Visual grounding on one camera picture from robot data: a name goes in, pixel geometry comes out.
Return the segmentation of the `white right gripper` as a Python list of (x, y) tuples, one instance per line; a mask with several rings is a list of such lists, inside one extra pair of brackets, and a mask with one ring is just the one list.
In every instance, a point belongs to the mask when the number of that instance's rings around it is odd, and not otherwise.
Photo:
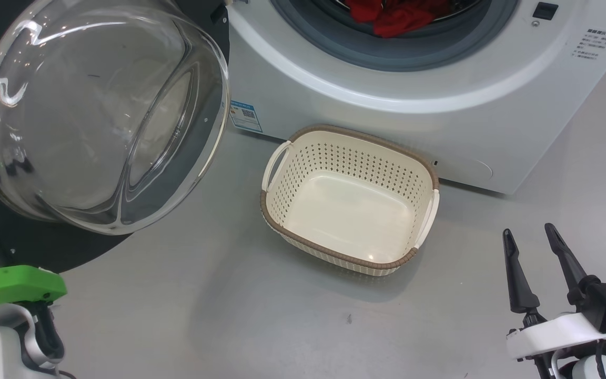
[[(587, 273), (556, 226), (546, 223), (545, 233), (551, 251), (560, 262), (568, 288), (566, 295), (568, 302), (571, 305), (580, 306), (584, 302), (584, 295), (579, 283), (587, 276)], [(508, 228), (502, 232), (502, 242), (510, 309), (517, 314), (534, 311), (540, 305), (539, 298), (532, 292), (520, 266), (519, 248), (514, 235)], [(524, 359), (601, 339), (606, 339), (606, 333), (598, 331), (584, 314), (572, 313), (508, 334), (507, 351), (512, 359)]]

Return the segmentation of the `blue energy label sticker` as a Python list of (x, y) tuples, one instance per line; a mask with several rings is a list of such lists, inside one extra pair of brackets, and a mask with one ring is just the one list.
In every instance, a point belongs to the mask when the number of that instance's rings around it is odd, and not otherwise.
[(229, 115), (235, 127), (262, 134), (262, 127), (254, 106), (231, 100)]

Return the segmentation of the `red garment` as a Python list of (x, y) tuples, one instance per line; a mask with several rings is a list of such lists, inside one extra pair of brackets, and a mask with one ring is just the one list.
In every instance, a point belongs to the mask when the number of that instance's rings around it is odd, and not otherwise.
[(343, 0), (354, 21), (382, 38), (400, 36), (453, 12), (451, 0)]

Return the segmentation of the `cream perforated laundry basket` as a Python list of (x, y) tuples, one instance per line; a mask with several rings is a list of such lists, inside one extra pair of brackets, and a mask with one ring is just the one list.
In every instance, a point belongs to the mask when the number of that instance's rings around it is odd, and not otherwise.
[(380, 277), (411, 261), (440, 204), (439, 178), (418, 154), (385, 139), (318, 124), (272, 153), (260, 211), (311, 256)]

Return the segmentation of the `white front-load washing machine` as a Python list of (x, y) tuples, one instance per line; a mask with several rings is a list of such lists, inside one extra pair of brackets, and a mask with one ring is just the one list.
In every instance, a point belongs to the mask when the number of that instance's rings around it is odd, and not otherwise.
[(438, 175), (514, 193), (606, 72), (606, 0), (520, 0), (480, 51), (443, 67), (346, 63), (289, 26), (271, 0), (228, 6), (231, 100), (262, 134), (327, 123), (425, 156)]

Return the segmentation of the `glass washing machine door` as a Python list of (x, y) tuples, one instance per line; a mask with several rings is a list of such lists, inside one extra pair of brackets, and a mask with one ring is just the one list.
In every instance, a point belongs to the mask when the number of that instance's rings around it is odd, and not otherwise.
[(0, 0), (0, 243), (55, 273), (180, 204), (228, 120), (227, 0)]

